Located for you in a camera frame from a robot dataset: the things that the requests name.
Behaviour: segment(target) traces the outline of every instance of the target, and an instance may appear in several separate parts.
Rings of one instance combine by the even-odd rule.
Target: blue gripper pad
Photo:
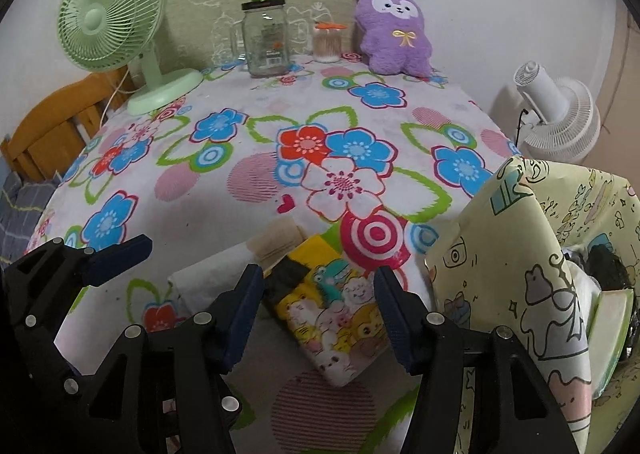
[[[99,287],[117,275],[142,263],[151,254],[153,241],[140,234],[119,245],[95,252],[81,271],[82,283]]]
[[[212,336],[206,337],[204,351],[220,373],[228,373],[241,360],[263,292],[262,269],[247,265],[236,287],[209,306],[215,326]]]
[[[422,325],[426,307],[415,293],[402,289],[389,267],[377,269],[373,289],[396,360],[407,373],[422,374],[433,354]]]

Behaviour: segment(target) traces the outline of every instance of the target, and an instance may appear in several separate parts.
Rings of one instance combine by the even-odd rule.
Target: black jar lid
[[[262,1],[249,1],[248,3],[242,4],[242,10],[254,10],[254,9],[263,9],[266,7],[277,7],[280,5],[284,5],[284,0],[262,0]]]

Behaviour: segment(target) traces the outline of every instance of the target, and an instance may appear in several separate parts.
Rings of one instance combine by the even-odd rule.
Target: fan stand
[[[143,115],[166,106],[202,82],[202,73],[191,68],[175,70],[165,75],[160,73],[152,42],[142,51],[141,63],[146,84],[129,98],[127,111],[131,115]]]

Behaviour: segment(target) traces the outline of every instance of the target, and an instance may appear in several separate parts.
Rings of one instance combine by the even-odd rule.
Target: fan base
[[[202,73],[185,68],[162,75],[162,85],[149,89],[143,86],[135,92],[127,104],[127,111],[131,115],[143,115],[150,111],[170,104],[174,100],[187,94],[202,82]]]

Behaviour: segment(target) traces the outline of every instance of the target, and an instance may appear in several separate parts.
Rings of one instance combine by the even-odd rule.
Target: small glass jar
[[[289,70],[287,17],[284,0],[242,4],[242,40],[249,73],[253,77],[285,75]],[[232,31],[232,46],[237,36]]]
[[[342,55],[342,31],[347,25],[316,23],[313,49],[316,62],[338,62]]]

